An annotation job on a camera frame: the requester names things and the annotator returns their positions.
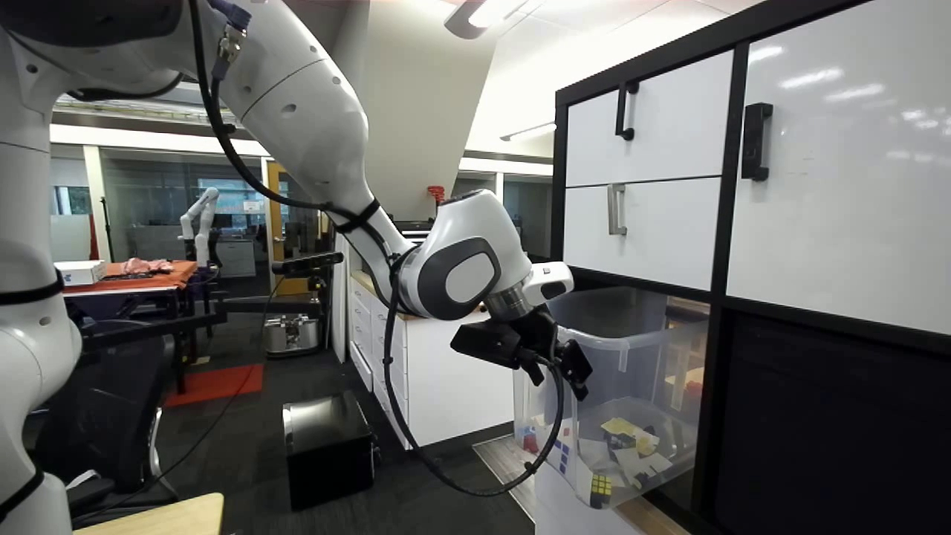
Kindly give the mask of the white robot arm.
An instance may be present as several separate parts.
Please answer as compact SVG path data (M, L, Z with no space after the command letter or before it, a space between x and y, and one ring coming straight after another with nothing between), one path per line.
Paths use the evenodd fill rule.
M51 255L52 104L151 98L183 79L211 123L235 117L333 217L385 306L451 325L483 309L455 352L584 392L587 364L549 318L571 272L528 261L491 195L439 205L427 239L406 241L364 186L353 88L281 0L0 0L0 535L70 535L64 486L24 447L27 414L79 358Z

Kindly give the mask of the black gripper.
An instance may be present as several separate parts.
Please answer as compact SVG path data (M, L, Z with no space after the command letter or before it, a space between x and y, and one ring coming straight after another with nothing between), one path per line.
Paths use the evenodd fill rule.
M534 386L544 383L546 368L559 367L574 400L581 403L587 395L592 364L577 343L556 345L556 321L546 309L534 309L516 321L488 318L463 325L451 336L451 349L492 367L522 368Z

